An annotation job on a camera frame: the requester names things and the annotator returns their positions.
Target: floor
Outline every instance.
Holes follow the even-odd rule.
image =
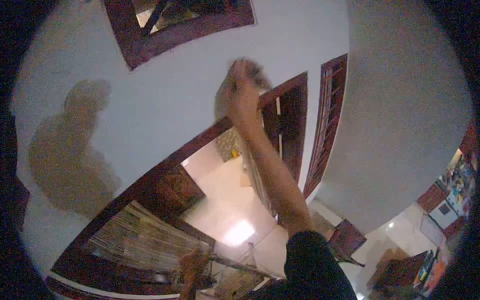
[[[252,187],[240,186],[244,174],[242,158],[212,165],[215,167],[203,171],[201,176],[192,171],[191,175],[206,194],[206,199],[185,216],[185,221],[217,240],[217,254],[239,262],[246,263],[248,260],[248,242],[252,242],[257,267],[284,277],[288,234],[262,206]],[[318,211],[333,225],[341,221],[318,200],[313,200],[309,208]],[[385,250],[401,248],[409,255],[416,255],[436,249],[436,245],[420,232],[422,215],[421,209],[413,204],[391,221],[366,234],[367,242],[353,254],[354,259],[366,264],[365,268],[341,264],[359,299],[368,293],[367,281]]]

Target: wooden door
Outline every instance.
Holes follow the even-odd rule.
[[[307,119],[307,73],[290,79],[276,89],[264,94],[270,100],[262,108],[264,129],[298,183]]]

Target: cabinet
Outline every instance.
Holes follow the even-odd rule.
[[[434,210],[440,202],[445,200],[447,193],[438,187],[436,183],[418,198],[417,203],[427,212],[430,213]]]

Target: hand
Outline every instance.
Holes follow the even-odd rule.
[[[209,256],[210,253],[202,254],[200,249],[194,249],[180,258],[180,271],[185,285],[194,284],[197,281],[205,269]]]
[[[238,129],[259,120],[257,108],[260,91],[251,77],[253,68],[256,65],[250,60],[236,60],[228,72],[232,81],[228,89],[228,116]]]

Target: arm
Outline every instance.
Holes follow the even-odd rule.
[[[247,76],[252,65],[247,60],[237,60],[230,70],[236,90],[230,91],[229,117],[252,151],[272,206],[283,217],[288,236],[292,237],[311,230],[312,222],[303,194],[262,127],[257,112],[259,91]]]

